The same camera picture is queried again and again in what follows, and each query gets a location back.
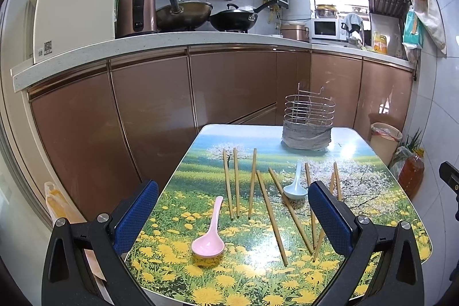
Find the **white microwave oven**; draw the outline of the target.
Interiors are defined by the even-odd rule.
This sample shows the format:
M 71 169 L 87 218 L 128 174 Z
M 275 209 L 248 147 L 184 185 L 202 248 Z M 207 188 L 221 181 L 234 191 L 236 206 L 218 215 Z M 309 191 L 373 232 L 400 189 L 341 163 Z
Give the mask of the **white microwave oven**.
M 342 29 L 342 19 L 312 19 L 310 34 L 313 39 L 346 41 L 347 33 Z

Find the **cooking oil bottle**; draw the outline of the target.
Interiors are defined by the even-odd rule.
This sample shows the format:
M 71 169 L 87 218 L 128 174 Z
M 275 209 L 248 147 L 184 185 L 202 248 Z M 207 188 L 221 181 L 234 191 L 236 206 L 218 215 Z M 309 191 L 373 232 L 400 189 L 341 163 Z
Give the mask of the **cooking oil bottle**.
M 405 161 L 403 168 L 398 176 L 398 182 L 406 195 L 412 199 L 423 181 L 424 175 L 424 150 L 422 148 L 416 150 Z

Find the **beige trash bin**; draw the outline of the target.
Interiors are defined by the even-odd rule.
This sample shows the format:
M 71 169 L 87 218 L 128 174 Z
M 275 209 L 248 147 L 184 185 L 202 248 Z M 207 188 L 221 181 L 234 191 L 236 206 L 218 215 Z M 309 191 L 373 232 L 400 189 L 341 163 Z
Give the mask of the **beige trash bin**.
M 401 131 L 384 123 L 374 123 L 370 129 L 370 147 L 385 165 L 389 165 L 401 141 Z

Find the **rose gold thermos kettle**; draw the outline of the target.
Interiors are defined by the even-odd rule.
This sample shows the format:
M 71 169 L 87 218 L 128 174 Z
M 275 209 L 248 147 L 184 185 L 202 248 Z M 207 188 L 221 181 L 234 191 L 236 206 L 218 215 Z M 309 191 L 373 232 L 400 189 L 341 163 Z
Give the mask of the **rose gold thermos kettle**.
M 156 32 L 155 0 L 118 0 L 117 38 Z

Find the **light blue ceramic spoon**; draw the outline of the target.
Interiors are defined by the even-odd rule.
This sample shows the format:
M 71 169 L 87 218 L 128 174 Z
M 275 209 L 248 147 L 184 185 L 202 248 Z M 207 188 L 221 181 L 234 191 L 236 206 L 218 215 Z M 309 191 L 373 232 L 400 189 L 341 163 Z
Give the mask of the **light blue ceramic spoon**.
M 300 176 L 302 171 L 302 161 L 298 160 L 296 163 L 296 172 L 293 178 L 293 182 L 283 187 L 283 193 L 290 200 L 302 200 L 307 195 L 307 189 L 305 189 L 300 182 Z

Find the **pink ceramic spoon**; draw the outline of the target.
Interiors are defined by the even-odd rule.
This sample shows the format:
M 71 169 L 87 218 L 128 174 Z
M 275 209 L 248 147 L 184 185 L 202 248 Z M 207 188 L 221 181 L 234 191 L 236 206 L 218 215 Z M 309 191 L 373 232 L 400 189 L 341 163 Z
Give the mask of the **pink ceramic spoon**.
M 222 203 L 223 197 L 217 196 L 214 202 L 209 230 L 191 243 L 191 251 L 198 257 L 205 259 L 215 258 L 220 256 L 225 249 L 225 243 L 218 233 L 219 213 Z

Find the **black wok with lid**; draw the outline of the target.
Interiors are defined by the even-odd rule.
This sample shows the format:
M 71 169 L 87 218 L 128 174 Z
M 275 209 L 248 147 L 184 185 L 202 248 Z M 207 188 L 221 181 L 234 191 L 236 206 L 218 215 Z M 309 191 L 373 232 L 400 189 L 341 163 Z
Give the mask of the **black wok with lid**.
M 270 0 L 251 10 L 243 10 L 234 3 L 228 3 L 226 10 L 210 15 L 209 21 L 220 32 L 248 33 L 257 22 L 258 13 L 278 3 L 277 0 Z

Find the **copper kitchen cabinets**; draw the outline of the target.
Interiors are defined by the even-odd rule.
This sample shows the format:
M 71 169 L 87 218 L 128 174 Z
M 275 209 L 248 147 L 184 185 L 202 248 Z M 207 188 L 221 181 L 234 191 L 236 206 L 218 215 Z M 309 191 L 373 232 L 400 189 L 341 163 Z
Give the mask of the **copper kitchen cabinets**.
M 334 125 L 369 137 L 402 128 L 414 71 L 311 50 L 193 47 L 113 59 L 28 91 L 34 124 L 65 192 L 86 219 L 142 182 L 165 186 L 207 124 L 282 123 L 288 95 L 320 92 Z

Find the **plastic bag with food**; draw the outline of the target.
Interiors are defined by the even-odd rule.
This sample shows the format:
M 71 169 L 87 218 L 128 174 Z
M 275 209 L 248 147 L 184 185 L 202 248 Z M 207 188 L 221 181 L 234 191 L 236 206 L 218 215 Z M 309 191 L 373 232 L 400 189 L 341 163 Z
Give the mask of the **plastic bag with food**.
M 54 224 L 58 218 L 66 218 L 70 224 L 85 223 L 85 219 L 81 217 L 80 213 L 71 206 L 69 201 L 66 200 L 61 190 L 56 187 L 53 182 L 45 182 L 44 184 L 45 201 L 47 211 L 50 214 L 52 223 Z M 103 272 L 96 260 L 93 250 L 86 249 L 85 256 L 90 266 L 96 282 L 101 285 L 105 280 Z

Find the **green vegetables in bag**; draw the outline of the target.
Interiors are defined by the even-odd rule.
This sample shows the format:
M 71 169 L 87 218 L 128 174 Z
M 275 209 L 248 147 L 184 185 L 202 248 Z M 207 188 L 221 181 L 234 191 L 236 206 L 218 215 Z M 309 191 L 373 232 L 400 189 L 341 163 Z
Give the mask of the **green vegetables in bag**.
M 408 135 L 406 140 L 396 149 L 389 163 L 389 170 L 391 174 L 396 178 L 399 178 L 401 170 L 404 167 L 405 162 L 410 157 L 423 159 L 424 150 L 421 148 L 421 136 L 423 132 L 421 129 L 417 129 L 413 136 Z

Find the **rose gold rice cooker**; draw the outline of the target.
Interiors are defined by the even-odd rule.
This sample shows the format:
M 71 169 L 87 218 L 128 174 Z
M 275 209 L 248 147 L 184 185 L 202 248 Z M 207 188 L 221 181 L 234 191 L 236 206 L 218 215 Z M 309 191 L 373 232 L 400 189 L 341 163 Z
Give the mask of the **rose gold rice cooker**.
M 310 41 L 309 28 L 303 24 L 283 24 L 280 29 L 283 38 L 297 41 Z

